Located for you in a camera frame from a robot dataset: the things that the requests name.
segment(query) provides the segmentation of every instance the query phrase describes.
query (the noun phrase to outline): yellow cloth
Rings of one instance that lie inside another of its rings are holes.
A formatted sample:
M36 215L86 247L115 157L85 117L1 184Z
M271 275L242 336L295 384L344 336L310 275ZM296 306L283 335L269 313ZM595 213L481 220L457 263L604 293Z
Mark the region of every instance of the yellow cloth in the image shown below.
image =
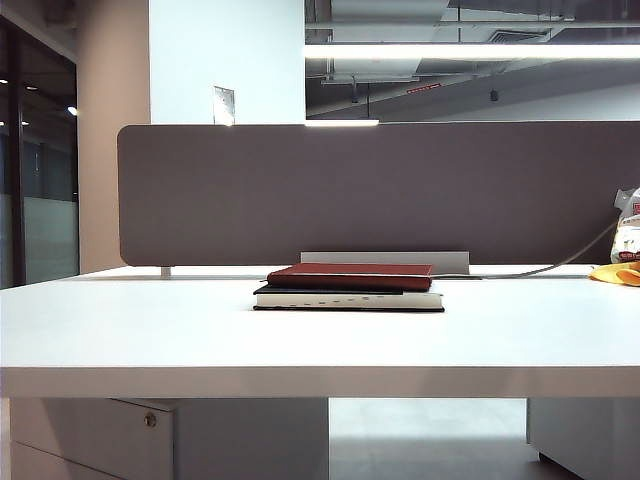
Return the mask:
M640 287L640 262L602 265L591 272L589 278L601 282Z

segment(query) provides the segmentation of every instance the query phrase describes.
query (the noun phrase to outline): floor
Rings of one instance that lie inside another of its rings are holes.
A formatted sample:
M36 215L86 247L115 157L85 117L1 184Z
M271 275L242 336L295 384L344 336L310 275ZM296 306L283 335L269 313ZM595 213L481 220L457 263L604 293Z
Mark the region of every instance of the floor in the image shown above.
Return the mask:
M579 480L526 444L525 400L330 402L331 480Z

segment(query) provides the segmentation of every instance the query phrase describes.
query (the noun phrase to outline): black notebook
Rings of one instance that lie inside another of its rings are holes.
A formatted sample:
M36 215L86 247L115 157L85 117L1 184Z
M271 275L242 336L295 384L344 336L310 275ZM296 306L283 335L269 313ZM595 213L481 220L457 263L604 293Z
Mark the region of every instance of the black notebook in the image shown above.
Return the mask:
M443 312L442 295L402 290L319 290L259 288L255 310L368 310L396 312Z

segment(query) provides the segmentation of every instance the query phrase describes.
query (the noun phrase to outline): book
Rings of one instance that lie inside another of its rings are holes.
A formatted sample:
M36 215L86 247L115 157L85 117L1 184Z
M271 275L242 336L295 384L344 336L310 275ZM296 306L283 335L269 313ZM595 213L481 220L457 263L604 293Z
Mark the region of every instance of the book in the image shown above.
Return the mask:
M373 310L444 312L442 295L402 290L281 288L265 285L254 295L254 310Z
M429 290L431 265L302 262L271 272L269 285L289 288Z

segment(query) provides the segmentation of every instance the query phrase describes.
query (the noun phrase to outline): fluorescent light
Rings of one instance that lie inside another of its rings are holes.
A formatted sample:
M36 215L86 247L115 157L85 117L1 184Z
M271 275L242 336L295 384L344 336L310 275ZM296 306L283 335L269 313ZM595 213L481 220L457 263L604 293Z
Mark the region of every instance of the fluorescent light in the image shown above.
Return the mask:
M513 60L539 59L640 59L640 44L560 45L560 44L326 44L305 45L307 58Z
M307 127L375 127L380 123L376 119L364 120L305 120Z

